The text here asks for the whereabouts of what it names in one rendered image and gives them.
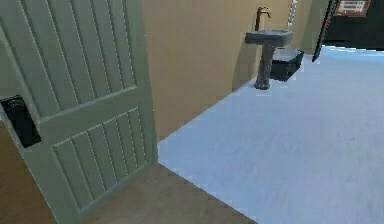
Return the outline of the grey pedestal sink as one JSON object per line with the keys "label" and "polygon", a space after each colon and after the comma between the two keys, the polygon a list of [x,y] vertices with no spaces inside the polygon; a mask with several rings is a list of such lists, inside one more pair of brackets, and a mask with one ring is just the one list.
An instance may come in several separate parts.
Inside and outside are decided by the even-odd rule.
{"label": "grey pedestal sink", "polygon": [[258,75],[254,84],[256,89],[269,89],[269,78],[274,52],[277,48],[288,45],[292,39],[293,32],[290,30],[264,29],[246,33],[245,42],[247,44],[260,45],[262,47]]}

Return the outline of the pale green panelled door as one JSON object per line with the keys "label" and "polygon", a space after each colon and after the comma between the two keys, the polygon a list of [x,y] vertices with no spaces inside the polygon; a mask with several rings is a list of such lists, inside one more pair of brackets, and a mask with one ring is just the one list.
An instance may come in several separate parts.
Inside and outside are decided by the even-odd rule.
{"label": "pale green panelled door", "polygon": [[0,0],[0,47],[41,136],[21,158],[55,224],[83,224],[157,158],[141,0]]}

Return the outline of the dark room door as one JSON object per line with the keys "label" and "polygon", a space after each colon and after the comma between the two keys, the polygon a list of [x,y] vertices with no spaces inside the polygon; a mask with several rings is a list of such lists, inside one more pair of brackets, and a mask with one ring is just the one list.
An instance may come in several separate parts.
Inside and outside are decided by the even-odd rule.
{"label": "dark room door", "polygon": [[312,57],[313,62],[315,62],[320,56],[321,48],[322,48],[324,39],[326,37],[327,29],[328,29],[330,20],[333,16],[333,13],[334,13],[335,4],[336,4],[336,0],[329,0],[329,2],[328,2],[327,10],[326,10],[326,13],[324,15],[324,19],[323,19],[322,24],[321,24],[320,33],[319,33],[318,40],[316,43],[315,52],[314,52],[313,57]]}

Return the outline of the red framed wall picture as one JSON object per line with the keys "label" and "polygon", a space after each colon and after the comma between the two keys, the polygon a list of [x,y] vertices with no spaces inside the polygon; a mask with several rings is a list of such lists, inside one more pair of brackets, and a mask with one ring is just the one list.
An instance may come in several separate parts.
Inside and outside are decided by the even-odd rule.
{"label": "red framed wall picture", "polygon": [[337,0],[335,16],[365,17],[371,0]]}

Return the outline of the white wall fixture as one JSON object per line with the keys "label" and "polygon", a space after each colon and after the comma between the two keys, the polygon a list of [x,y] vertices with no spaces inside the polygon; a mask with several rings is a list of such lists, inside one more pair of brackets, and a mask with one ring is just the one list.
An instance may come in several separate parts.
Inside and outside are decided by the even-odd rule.
{"label": "white wall fixture", "polygon": [[288,21],[287,21],[288,26],[293,25],[297,5],[298,5],[298,0],[292,0],[291,1],[290,11],[289,11],[289,16],[288,16]]}

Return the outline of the brown sink faucet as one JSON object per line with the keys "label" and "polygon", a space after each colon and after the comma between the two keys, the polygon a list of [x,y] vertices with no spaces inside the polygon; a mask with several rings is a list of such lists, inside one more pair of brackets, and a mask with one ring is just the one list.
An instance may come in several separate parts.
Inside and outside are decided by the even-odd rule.
{"label": "brown sink faucet", "polygon": [[271,18],[271,12],[268,7],[258,7],[256,11],[256,20],[255,20],[255,31],[258,31],[260,29],[260,23],[261,23],[261,16],[263,14],[266,14],[268,18]]}

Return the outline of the black bin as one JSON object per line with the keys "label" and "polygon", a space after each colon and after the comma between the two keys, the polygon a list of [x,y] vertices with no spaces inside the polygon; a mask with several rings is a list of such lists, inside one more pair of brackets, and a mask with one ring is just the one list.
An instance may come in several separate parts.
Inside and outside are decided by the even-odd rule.
{"label": "black bin", "polygon": [[301,67],[304,52],[297,49],[278,48],[272,60],[270,78],[287,82]]}

